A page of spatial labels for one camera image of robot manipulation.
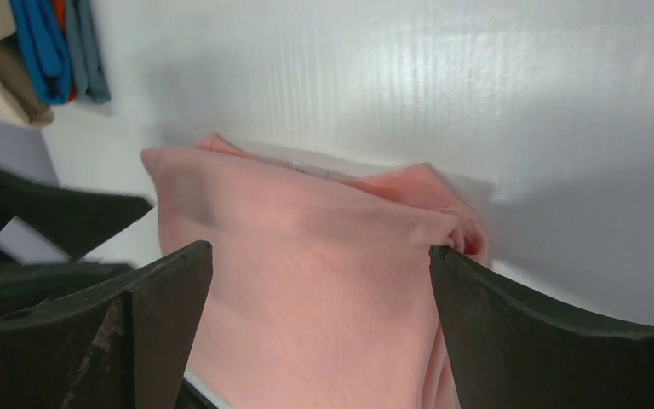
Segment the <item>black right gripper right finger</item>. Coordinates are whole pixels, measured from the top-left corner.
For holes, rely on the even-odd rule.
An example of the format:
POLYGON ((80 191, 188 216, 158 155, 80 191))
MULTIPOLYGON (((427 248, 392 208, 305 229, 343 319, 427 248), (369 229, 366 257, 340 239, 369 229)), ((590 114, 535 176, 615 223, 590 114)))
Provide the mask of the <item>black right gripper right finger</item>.
POLYGON ((654 326, 596 314, 449 246, 430 276, 463 408, 654 408, 654 326))

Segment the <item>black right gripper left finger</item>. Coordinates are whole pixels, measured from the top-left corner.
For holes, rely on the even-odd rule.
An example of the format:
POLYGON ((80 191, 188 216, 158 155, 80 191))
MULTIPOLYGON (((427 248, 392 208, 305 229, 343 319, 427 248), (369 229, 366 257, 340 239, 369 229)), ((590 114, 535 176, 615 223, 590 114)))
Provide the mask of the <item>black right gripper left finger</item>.
POLYGON ((212 279, 196 241, 0 320, 0 408, 209 408, 185 377, 212 279))

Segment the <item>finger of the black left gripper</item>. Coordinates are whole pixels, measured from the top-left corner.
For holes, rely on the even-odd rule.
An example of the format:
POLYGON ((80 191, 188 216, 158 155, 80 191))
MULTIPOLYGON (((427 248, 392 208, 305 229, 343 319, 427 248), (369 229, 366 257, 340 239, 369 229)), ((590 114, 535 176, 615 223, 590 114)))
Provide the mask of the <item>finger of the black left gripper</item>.
MULTIPOLYGON (((139 196, 66 189, 0 168, 0 232, 19 218, 72 260, 85 256, 151 209, 152 204, 139 196)), ((10 259, 0 250, 0 261, 10 259)))
POLYGON ((133 271, 126 263, 17 262, 0 249, 0 320, 133 271))

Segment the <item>pink t shirt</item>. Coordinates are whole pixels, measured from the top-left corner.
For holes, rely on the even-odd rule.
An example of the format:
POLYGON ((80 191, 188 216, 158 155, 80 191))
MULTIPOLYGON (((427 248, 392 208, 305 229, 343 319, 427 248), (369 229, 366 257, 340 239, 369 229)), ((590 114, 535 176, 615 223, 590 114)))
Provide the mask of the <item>pink t shirt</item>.
POLYGON ((141 160, 162 251, 212 244, 187 366, 230 407, 457 407, 428 252, 486 263, 488 241, 426 165, 336 181, 218 135, 141 160))

